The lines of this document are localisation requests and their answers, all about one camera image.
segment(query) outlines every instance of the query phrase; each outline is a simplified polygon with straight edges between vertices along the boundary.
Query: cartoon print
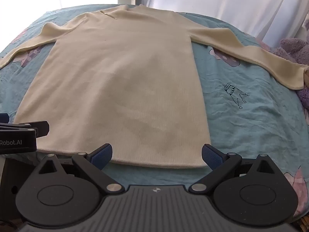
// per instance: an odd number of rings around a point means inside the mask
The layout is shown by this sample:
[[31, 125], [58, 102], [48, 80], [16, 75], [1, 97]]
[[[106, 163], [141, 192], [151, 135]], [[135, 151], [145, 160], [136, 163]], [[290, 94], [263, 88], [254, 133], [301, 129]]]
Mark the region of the cartoon print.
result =
[[214, 56], [217, 60], [222, 59], [224, 62], [226, 62], [229, 66], [236, 67], [240, 65], [240, 60], [237, 58], [234, 58], [228, 54], [223, 53], [222, 51], [219, 51], [215, 48], [211, 49], [209, 52], [210, 55]]
[[243, 99], [243, 96], [249, 96], [249, 95], [239, 90], [235, 86], [232, 86], [231, 84], [226, 84], [224, 90], [232, 97], [235, 104], [239, 106], [239, 109], [243, 108], [242, 106], [239, 105], [240, 99], [244, 104], [247, 103], [247, 101]]
[[42, 48], [42, 46], [39, 46], [36, 49], [23, 52], [20, 55], [16, 56], [12, 62], [15, 63], [21, 61], [21, 67], [25, 67], [33, 58], [36, 57], [38, 53], [40, 53]]
[[289, 173], [285, 173], [284, 176], [289, 181], [298, 197], [298, 206], [294, 214], [294, 216], [297, 216], [304, 210], [308, 201], [308, 189], [306, 181], [302, 174], [301, 167], [298, 168], [294, 177]]
[[13, 41], [11, 42], [11, 44], [14, 43], [15, 41], [17, 41], [19, 38], [21, 38], [21, 37], [26, 33], [26, 31], [27, 31], [27, 29], [24, 29], [17, 37], [15, 37], [15, 38], [13, 39]]
[[308, 113], [307, 109], [304, 108], [304, 107], [303, 107], [303, 110], [304, 110], [304, 114], [305, 114], [305, 119], [306, 119], [307, 125], [309, 125], [309, 113]]

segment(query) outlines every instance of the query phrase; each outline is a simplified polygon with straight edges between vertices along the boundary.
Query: pink pattern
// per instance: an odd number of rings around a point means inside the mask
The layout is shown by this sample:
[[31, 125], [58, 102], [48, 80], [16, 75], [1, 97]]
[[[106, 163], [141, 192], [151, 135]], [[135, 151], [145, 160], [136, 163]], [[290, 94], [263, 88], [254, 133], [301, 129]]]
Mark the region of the pink pattern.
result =
[[285, 173], [284, 176], [289, 181], [298, 197], [298, 206], [294, 214], [294, 216], [297, 216], [304, 210], [305, 205], [308, 201], [308, 189], [306, 181], [302, 174], [301, 167], [298, 168], [294, 177], [289, 173]]
[[21, 61], [21, 66], [25, 67], [33, 58], [37, 56], [37, 54], [40, 53], [42, 48], [42, 46], [39, 46], [36, 49], [21, 53], [20, 55], [16, 56], [12, 62], [15, 63]]
[[11, 42], [11, 44], [14, 43], [15, 41], [17, 41], [19, 38], [21, 38], [21, 37], [26, 33], [26, 31], [27, 31], [27, 29], [24, 29], [17, 37], [15, 37], [15, 38], [13, 39], [13, 41]]
[[257, 41], [257, 43], [266, 51], [270, 52], [270, 47], [265, 44], [262, 40], [258, 39], [255, 37], [255, 40]]
[[215, 48], [211, 49], [209, 51], [209, 54], [214, 56], [217, 60], [223, 60], [231, 67], [236, 67], [240, 65], [240, 60], [237, 58], [234, 58], [226, 53], [223, 53], [222, 51], [219, 51]]

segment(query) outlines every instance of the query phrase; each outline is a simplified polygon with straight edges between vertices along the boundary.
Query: logo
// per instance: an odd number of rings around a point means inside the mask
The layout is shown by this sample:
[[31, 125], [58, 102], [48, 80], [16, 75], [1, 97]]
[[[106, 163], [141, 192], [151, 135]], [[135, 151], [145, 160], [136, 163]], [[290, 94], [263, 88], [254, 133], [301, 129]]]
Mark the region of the logo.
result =
[[8, 141], [8, 140], [0, 140], [0, 146], [13, 146], [13, 145], [22, 145], [22, 141], [21, 140], [12, 140], [12, 141]]
[[161, 188], [155, 187], [152, 191], [158, 193], [161, 191]]

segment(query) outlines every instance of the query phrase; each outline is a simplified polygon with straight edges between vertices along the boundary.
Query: blue gripper pad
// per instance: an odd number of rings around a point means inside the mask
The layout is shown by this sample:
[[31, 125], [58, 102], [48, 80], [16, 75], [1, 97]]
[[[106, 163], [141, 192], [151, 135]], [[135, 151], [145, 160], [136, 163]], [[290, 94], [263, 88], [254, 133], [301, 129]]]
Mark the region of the blue gripper pad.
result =
[[92, 165], [102, 170], [107, 163], [112, 159], [113, 148], [110, 144], [105, 144], [95, 150], [94, 152], [87, 155], [87, 160], [91, 162]]
[[215, 170], [223, 164], [227, 156], [213, 146], [205, 144], [202, 148], [202, 159], [212, 170]]

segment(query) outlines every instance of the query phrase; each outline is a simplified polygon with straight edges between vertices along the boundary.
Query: purple stuffed toy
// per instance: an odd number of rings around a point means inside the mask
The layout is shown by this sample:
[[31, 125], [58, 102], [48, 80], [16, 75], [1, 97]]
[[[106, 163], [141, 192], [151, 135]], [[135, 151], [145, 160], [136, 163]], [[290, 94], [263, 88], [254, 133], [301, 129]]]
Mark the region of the purple stuffed toy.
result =
[[[305, 22], [307, 30], [307, 41], [299, 38], [284, 38], [280, 41], [281, 47], [271, 52], [293, 63], [309, 65], [309, 20]], [[296, 94], [303, 107], [309, 110], [309, 89], [304, 84], [302, 90], [296, 90]]]

